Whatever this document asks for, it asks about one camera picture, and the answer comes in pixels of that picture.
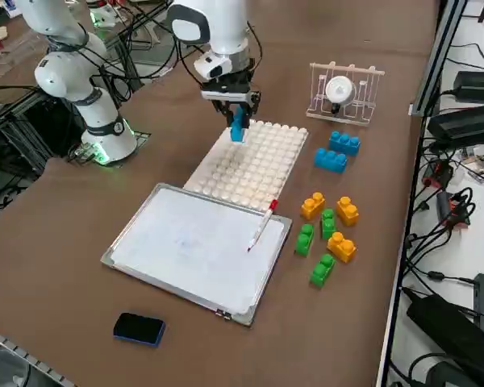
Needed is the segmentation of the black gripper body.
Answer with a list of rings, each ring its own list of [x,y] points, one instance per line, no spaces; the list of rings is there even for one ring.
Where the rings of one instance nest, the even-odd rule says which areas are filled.
[[[257,103],[257,92],[251,89],[254,69],[248,67],[236,73],[228,73],[200,83],[202,98],[210,101],[214,106],[225,104]]]

